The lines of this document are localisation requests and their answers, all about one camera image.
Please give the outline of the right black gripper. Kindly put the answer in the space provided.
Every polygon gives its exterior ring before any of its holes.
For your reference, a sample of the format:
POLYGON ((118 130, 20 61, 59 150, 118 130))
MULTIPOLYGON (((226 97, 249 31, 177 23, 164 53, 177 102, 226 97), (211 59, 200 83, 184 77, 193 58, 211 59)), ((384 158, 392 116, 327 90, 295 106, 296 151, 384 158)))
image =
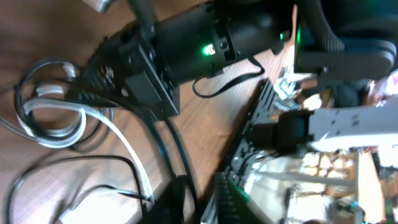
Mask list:
POLYGON ((176 116, 180 113, 180 89, 158 71, 155 60, 150 40, 138 22, 131 22, 103 39, 76 82, 136 106, 147 105, 155 117, 176 116))

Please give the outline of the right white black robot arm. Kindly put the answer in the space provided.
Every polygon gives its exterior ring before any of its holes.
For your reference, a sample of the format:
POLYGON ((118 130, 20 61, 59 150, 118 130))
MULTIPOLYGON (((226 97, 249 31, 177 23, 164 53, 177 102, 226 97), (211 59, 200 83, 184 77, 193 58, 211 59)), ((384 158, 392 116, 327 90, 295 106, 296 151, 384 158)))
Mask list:
POLYGON ((328 81, 379 80, 397 69, 396 1, 207 1, 159 21, 150 1, 104 39, 67 97, 106 107, 105 95, 179 114, 179 87, 212 78, 295 40, 294 70, 328 81))

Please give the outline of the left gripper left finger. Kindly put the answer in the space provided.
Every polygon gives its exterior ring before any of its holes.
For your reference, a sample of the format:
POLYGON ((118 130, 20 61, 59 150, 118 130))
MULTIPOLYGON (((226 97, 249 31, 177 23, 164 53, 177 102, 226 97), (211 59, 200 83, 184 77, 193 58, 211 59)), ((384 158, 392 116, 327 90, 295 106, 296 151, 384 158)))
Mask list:
POLYGON ((172 180, 155 201, 155 205, 137 224, 183 224, 186 188, 186 175, 172 180))

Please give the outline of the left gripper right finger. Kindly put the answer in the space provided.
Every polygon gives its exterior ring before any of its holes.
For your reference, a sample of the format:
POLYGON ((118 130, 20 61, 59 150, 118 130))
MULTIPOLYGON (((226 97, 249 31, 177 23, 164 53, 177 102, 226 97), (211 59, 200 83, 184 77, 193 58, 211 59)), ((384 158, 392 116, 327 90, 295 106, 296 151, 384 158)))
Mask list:
POLYGON ((215 207, 220 224, 274 224, 227 173, 215 174, 215 207))

